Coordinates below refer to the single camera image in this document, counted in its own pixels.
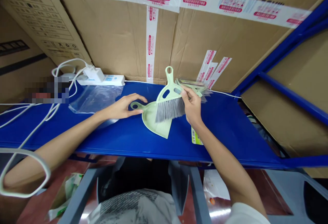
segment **floor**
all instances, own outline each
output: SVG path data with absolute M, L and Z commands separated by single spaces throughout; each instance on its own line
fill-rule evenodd
M 59 218 L 52 220 L 47 219 L 47 213 L 52 205 L 52 202 L 64 181 L 66 176 L 69 176 L 72 172 L 85 173 L 88 168 L 96 168 L 99 166 L 109 165 L 115 163 L 116 156 L 101 156 L 91 155 L 91 159 L 97 159 L 97 163 L 87 163 L 75 160 L 67 160 L 63 165 L 56 169 L 51 176 L 51 179 L 47 185 L 47 190 L 38 196 L 33 196 L 22 214 L 18 219 L 18 224 L 55 224 Z M 275 215 L 288 215 L 292 214 L 286 203 L 283 201 L 281 195 L 273 185 L 272 181 L 268 177 L 265 171 L 258 169 L 247 170 L 250 177 L 253 179 L 260 196 L 262 198 L 264 207 L 267 214 Z M 205 194 L 207 199 L 207 205 L 210 211 L 210 216 L 213 224 L 221 224 L 226 221 L 230 213 L 231 203 L 229 200 L 222 198 L 211 198 Z M 87 224 L 86 217 L 97 207 L 96 197 L 96 185 L 93 192 L 89 197 L 86 207 L 81 216 L 80 223 Z M 182 224 L 196 224 L 195 209 L 193 205 L 193 198 L 191 192 L 191 186 L 187 195 L 187 201 L 184 209 L 184 213 L 179 217 Z

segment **person's left hand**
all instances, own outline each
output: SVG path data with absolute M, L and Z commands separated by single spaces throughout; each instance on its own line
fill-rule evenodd
M 121 118 L 127 118 L 132 115 L 141 114 L 142 112 L 144 112 L 143 110 L 132 110 L 132 111 L 128 110 L 130 103 L 132 103 L 132 101 L 136 99 L 140 99 L 145 103 L 148 102 L 144 96 L 134 93 L 127 96 L 123 96 L 114 104 L 108 106 L 107 108 L 101 111 L 98 111 L 96 114 L 98 114 L 103 120 L 121 119 Z

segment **mini broom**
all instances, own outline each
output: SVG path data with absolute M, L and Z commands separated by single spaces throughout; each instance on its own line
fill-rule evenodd
M 174 83 L 173 68 L 171 66 L 167 66 L 165 72 L 167 85 L 162 89 L 156 100 L 156 123 L 183 116 L 185 114 L 185 104 L 181 96 L 183 89 Z M 164 98 L 163 95 L 167 90 L 169 90 L 169 93 Z

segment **dustpan handle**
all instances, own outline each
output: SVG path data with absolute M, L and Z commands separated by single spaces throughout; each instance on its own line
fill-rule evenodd
M 142 105 L 140 104 L 139 102 L 132 102 L 130 104 L 130 107 L 133 109 L 133 110 L 145 110 L 145 105 Z
M 167 78 L 167 84 L 172 84 L 174 83 L 174 79 L 173 79 L 173 68 L 171 66 L 167 66 L 165 68 L 165 73 L 166 73 L 166 78 Z

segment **gray chair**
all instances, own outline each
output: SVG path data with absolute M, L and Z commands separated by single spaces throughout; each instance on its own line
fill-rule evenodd
M 305 210 L 304 184 L 310 184 L 328 201 L 328 190 L 310 176 L 299 172 L 265 170 L 293 215 L 269 215 L 271 224 L 314 224 Z
M 59 224 L 79 223 L 98 176 L 104 171 L 113 175 L 122 166 L 124 159 L 124 157 L 119 157 L 115 165 L 112 166 L 88 169 L 60 219 Z M 211 224 L 198 168 L 180 165 L 178 161 L 170 161 L 169 174 L 172 181 L 172 197 L 176 205 L 177 215 L 180 216 L 183 214 L 190 180 L 196 221 L 199 224 Z

